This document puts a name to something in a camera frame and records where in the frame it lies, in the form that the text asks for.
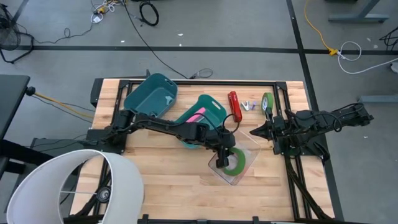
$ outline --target green masking tape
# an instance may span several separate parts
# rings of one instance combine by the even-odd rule
[[[261,112],[263,114],[266,113],[266,109],[270,108],[271,111],[274,108],[274,97],[272,96],[272,93],[265,93],[262,96],[262,100],[261,100]]]
[[[242,171],[244,170],[244,166],[246,165],[246,158],[244,156],[244,153],[242,150],[237,149],[235,147],[232,147],[231,149],[229,149],[229,151],[234,153],[234,156],[236,157],[237,160],[237,164],[236,167],[234,169],[227,169],[226,167],[223,168],[223,172],[226,175],[230,175],[230,176],[237,176],[240,173],[242,173]]]

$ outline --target white lampshade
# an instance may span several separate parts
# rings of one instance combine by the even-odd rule
[[[91,149],[58,156],[31,172],[11,197],[7,222],[63,224],[60,191],[71,172],[95,156],[107,160],[112,175],[111,197],[102,223],[137,223],[144,199],[144,184],[138,168],[123,156]]]

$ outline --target red object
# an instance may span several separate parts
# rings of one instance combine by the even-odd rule
[[[241,107],[239,106],[238,96],[236,95],[235,91],[228,93],[228,101],[229,106],[231,107],[231,112],[234,114],[234,121],[241,122],[242,121],[242,111]]]

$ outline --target black fan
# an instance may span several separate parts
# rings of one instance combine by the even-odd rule
[[[2,59],[8,63],[14,63],[15,61],[25,57],[33,50],[33,37],[30,34],[19,32],[18,25],[12,19],[12,16],[6,9],[7,6],[0,4],[0,54]],[[30,49],[23,55],[15,58],[14,60],[8,61],[4,58],[2,50],[15,50],[21,42],[21,34],[30,37]]]

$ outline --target yellow cable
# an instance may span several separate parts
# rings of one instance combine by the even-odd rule
[[[64,108],[66,108],[66,109],[68,109],[68,110],[70,110],[70,111],[73,111],[73,112],[75,112],[76,114],[78,114],[78,115],[80,115],[80,116],[84,116],[84,117],[86,117],[86,118],[94,118],[94,116],[92,116],[92,115],[79,112],[79,111],[77,111],[77,110],[71,108],[70,106],[64,105],[63,103],[61,103],[61,102],[59,102],[58,100],[55,100],[55,99],[53,99],[53,98],[51,98],[51,97],[48,97],[48,96],[45,96],[45,95],[41,95],[40,93],[34,93],[34,94],[35,94],[36,96],[38,96],[38,97],[41,97],[41,98],[45,99],[45,100],[49,100],[49,101],[52,101],[52,102],[54,102],[54,103],[58,103],[59,105],[63,106]]]
[[[305,17],[305,20],[307,21],[308,24],[310,24],[312,29],[314,29],[315,31],[317,31],[319,33],[319,36],[321,37],[323,45],[329,50],[329,55],[333,56],[333,55],[337,54],[338,49],[333,49],[333,48],[328,47],[327,44],[325,43],[325,41],[323,40],[322,33],[315,26],[313,26],[312,23],[308,20],[308,17],[307,17],[307,5],[308,5],[308,2],[309,2],[309,0],[306,0],[305,1],[305,6],[304,6],[304,17]]]

